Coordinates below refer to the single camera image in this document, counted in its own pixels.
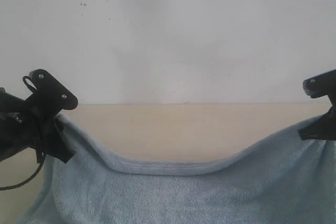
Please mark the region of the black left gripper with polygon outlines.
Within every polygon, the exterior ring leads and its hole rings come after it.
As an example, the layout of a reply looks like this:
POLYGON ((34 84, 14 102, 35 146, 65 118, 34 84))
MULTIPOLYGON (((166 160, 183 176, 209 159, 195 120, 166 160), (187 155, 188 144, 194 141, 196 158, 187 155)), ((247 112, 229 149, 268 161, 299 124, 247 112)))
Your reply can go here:
POLYGON ((19 122, 20 140, 42 140, 43 150, 63 163, 76 153, 64 134, 64 125, 57 115, 78 106, 77 97, 44 69, 36 69, 23 77, 23 83, 32 92, 15 105, 19 122))

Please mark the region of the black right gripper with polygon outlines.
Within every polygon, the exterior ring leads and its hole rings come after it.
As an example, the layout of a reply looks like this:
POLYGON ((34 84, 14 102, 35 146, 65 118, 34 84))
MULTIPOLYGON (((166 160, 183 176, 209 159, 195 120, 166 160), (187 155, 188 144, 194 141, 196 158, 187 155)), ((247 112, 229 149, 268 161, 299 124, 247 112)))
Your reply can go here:
MULTIPOLYGON (((335 93, 335 70, 306 79, 302 84, 303 90, 310 98, 320 98, 335 93)), ((304 140, 335 141, 335 108, 298 130, 304 140)))

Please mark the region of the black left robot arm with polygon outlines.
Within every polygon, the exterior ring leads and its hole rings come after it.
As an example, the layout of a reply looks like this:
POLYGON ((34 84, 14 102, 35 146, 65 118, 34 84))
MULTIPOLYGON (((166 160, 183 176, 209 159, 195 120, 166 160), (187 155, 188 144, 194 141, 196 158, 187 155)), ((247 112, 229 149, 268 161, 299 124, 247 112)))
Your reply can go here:
POLYGON ((1 89, 1 160, 33 148, 37 162, 49 155, 66 163, 75 154, 57 115, 74 110, 77 97, 44 69, 23 77, 31 95, 23 100, 1 89))

